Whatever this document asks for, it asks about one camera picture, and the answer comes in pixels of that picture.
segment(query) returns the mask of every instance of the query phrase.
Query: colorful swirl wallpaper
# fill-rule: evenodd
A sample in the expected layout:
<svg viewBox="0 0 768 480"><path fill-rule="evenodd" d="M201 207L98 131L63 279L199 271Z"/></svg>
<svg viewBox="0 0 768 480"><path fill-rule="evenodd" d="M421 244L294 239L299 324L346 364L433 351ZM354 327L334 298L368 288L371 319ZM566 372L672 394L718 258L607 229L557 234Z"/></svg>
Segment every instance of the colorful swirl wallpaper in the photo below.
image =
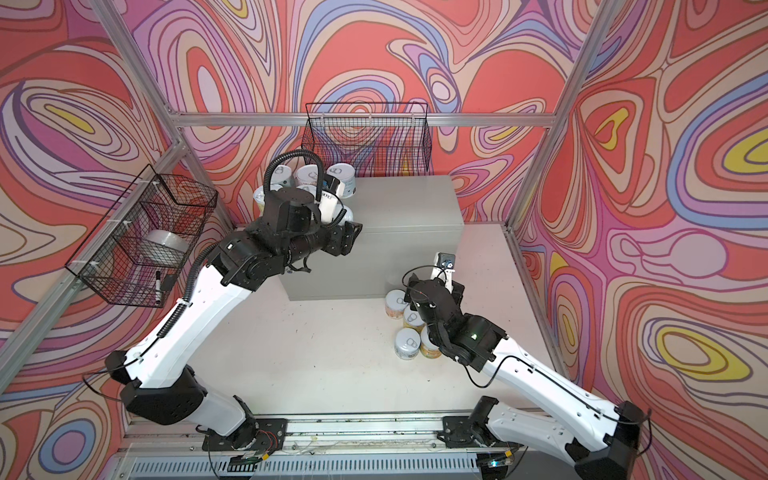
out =
<svg viewBox="0 0 768 480"><path fill-rule="evenodd" d="M628 1L514 227L571 378L653 409L634 478L768 478L766 192L768 2Z"/></svg>
<svg viewBox="0 0 768 480"><path fill-rule="evenodd" d="M597 4L114 0L186 112L552 112ZM0 0L0 40L1 348L169 140L89 0ZM627 0L515 219L571 378L654 411L635 478L768 477L767 45L764 0ZM301 138L183 133L238 224L265 163ZM433 128L432 172L452 175L465 220L503 221L543 134ZM212 217L198 248L222 234ZM0 480L98 478L126 418L80 375L163 314L78 296L0 396Z"/></svg>
<svg viewBox="0 0 768 480"><path fill-rule="evenodd" d="M0 45L2 348L169 140L87 0L0 2ZM221 238L216 220L205 235ZM97 478L117 451L124 413L80 375L161 315L78 295L0 396L0 479ZM117 391L104 376L92 381Z"/></svg>
<svg viewBox="0 0 768 480"><path fill-rule="evenodd" d="M583 1L328 0L120 4L169 107L301 112L314 101L425 101L433 112L552 112L591 23ZM295 127L185 132L238 225ZM432 129L467 221L504 221L543 129Z"/></svg>

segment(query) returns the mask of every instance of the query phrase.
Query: can label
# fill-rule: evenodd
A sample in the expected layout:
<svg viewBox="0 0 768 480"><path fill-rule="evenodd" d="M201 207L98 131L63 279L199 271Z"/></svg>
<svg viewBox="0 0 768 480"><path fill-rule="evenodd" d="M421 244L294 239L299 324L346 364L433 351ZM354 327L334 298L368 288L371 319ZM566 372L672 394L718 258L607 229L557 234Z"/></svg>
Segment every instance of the can label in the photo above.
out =
<svg viewBox="0 0 768 480"><path fill-rule="evenodd" d="M395 347L395 355L397 355L403 360L413 360L418 353L419 353L418 350L414 350L413 353L405 353L400 351L399 348Z"/></svg>
<svg viewBox="0 0 768 480"><path fill-rule="evenodd" d="M422 355L427 357L428 359L436 359L437 357L442 355L440 350L437 350L437 349L436 350L430 350L430 349L426 348L423 343L419 347L419 351L421 351Z"/></svg>

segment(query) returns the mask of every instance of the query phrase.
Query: pull-tab lid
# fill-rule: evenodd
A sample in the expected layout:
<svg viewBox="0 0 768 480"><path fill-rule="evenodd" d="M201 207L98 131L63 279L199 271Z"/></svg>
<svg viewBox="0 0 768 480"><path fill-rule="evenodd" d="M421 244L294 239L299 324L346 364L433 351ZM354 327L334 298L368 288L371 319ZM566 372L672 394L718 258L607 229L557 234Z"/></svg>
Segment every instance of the pull-tab lid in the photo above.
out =
<svg viewBox="0 0 768 480"><path fill-rule="evenodd" d="M419 350L422 341L419 332L414 329L402 329L395 337L395 348L406 355L412 355Z"/></svg>
<svg viewBox="0 0 768 480"><path fill-rule="evenodd" d="M402 290L392 290L386 294L385 302L391 310L403 310L406 305L406 293Z"/></svg>
<svg viewBox="0 0 768 480"><path fill-rule="evenodd" d="M419 312L416 312L415 310L411 310L410 305L408 305L406 309L402 311L402 318L412 328L418 328L424 325L424 320L422 320L422 316L419 315Z"/></svg>

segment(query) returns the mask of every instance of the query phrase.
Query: gray box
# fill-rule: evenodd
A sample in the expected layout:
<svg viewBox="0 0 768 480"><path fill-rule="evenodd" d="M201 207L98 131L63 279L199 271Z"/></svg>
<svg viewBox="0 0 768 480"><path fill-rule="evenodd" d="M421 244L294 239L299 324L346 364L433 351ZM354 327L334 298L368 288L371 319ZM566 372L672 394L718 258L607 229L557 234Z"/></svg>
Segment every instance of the gray box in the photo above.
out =
<svg viewBox="0 0 768 480"><path fill-rule="evenodd" d="M352 252L310 255L312 273L280 275L291 300L375 298L400 288L414 266L431 265L435 253L456 253L464 230L451 177L357 178L343 200L362 223ZM418 272L421 278L429 269Z"/></svg>

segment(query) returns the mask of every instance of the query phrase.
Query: wire mesh basket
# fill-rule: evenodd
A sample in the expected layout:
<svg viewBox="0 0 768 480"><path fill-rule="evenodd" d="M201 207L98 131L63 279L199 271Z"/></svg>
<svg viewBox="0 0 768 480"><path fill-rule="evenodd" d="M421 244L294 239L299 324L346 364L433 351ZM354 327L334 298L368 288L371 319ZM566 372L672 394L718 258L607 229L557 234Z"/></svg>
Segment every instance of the wire mesh basket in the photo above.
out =
<svg viewBox="0 0 768 480"><path fill-rule="evenodd" d="M106 241L88 260L73 260L75 252L67 269L108 303L162 307L218 193L182 175L154 173L140 183L145 185L136 204L122 219L107 220L117 225Z"/></svg>
<svg viewBox="0 0 768 480"><path fill-rule="evenodd" d="M301 147L326 168L352 165L358 177L426 175L432 168L428 112L417 101L309 103Z"/></svg>

